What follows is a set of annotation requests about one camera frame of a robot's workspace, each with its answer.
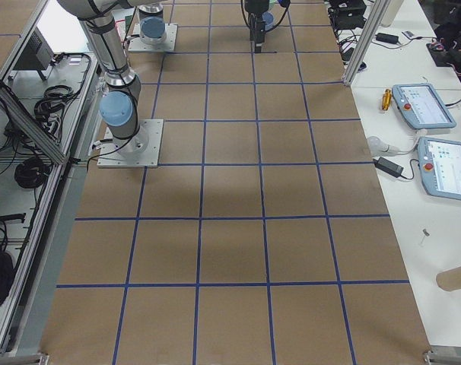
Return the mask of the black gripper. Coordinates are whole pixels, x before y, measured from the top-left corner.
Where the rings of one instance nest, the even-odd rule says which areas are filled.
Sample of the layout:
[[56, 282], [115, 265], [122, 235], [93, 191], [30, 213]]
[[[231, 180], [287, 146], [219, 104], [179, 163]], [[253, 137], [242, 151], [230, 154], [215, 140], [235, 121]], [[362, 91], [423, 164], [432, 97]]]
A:
[[[265, 20], [263, 15], [269, 10], [267, 0], [245, 0], [240, 2], [245, 25], [250, 31], [250, 41], [265, 40]], [[254, 53], [262, 52], [262, 44], [253, 43]]]

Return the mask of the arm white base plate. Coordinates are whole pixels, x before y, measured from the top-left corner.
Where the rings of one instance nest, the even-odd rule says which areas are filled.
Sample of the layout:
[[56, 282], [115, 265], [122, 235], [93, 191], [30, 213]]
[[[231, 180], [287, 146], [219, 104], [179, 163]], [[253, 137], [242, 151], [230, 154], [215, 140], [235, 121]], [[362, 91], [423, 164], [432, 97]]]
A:
[[137, 23], [130, 36], [129, 52], [173, 52], [176, 45], [177, 24], [165, 24], [165, 31], [160, 37], [146, 36]]
[[100, 168], [156, 168], [161, 151], [161, 140], [164, 129], [162, 119], [140, 119], [138, 134], [123, 148], [124, 141], [114, 139], [108, 127], [105, 130], [105, 139], [110, 142], [101, 145], [97, 166]]

